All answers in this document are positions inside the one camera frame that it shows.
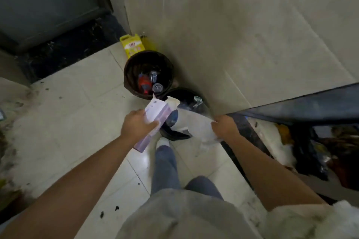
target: pink box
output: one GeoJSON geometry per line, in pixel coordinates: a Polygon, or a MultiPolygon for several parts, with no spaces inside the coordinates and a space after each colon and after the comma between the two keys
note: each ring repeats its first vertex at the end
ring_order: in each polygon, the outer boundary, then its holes
{"type": "Polygon", "coordinates": [[[134,148],[141,153],[145,151],[152,137],[159,131],[172,111],[166,102],[153,98],[146,106],[145,112],[145,120],[147,123],[157,120],[159,121],[159,125],[134,146],[134,148]]]}

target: blue jeans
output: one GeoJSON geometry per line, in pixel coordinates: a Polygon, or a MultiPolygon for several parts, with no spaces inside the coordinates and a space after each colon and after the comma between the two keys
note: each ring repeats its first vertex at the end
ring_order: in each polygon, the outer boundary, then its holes
{"type": "MultiPolygon", "coordinates": [[[[182,189],[178,179],[177,163],[173,150],[166,145],[160,146],[155,153],[155,172],[152,178],[151,195],[162,189],[182,189]]],[[[217,187],[205,176],[192,179],[185,190],[222,199],[217,187]]]]}

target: beige shirt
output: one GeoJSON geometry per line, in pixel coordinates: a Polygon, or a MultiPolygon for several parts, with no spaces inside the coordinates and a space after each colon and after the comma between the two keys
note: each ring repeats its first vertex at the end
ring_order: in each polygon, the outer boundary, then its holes
{"type": "MultiPolygon", "coordinates": [[[[358,211],[346,201],[334,206],[278,207],[268,213],[262,235],[344,239],[356,234],[359,238],[358,211]]],[[[252,227],[228,202],[192,191],[164,189],[126,220],[116,238],[262,238],[252,227]]]]}

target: trash can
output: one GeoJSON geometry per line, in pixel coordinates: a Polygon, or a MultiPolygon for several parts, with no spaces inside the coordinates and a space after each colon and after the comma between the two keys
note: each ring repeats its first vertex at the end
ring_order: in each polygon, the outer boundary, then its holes
{"type": "MultiPolygon", "coordinates": [[[[198,93],[190,89],[181,88],[181,87],[169,90],[168,92],[164,93],[160,97],[160,99],[165,101],[168,96],[174,97],[179,101],[181,101],[181,103],[186,103],[187,105],[191,105],[195,103],[194,100],[195,96],[201,97],[198,93]]],[[[171,128],[166,123],[162,125],[159,131],[163,137],[167,138],[170,141],[177,141],[177,140],[184,140],[191,138],[191,136],[187,134],[183,134],[183,133],[179,133],[178,131],[171,130],[171,128]]]]}
{"type": "Polygon", "coordinates": [[[148,94],[144,94],[143,90],[138,86],[139,75],[145,74],[150,76],[151,71],[157,72],[156,83],[160,83],[163,86],[162,92],[155,94],[156,97],[160,98],[171,87],[174,74],[173,64],[165,55],[157,51],[141,51],[128,59],[123,70],[124,87],[137,97],[151,100],[153,92],[149,91],[148,94]]]}

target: shoe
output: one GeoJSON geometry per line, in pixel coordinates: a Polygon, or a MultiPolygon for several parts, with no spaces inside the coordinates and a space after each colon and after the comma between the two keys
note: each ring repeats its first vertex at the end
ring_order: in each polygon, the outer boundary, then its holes
{"type": "Polygon", "coordinates": [[[165,137],[161,137],[156,144],[156,149],[158,149],[162,145],[169,146],[169,140],[165,137]]]}

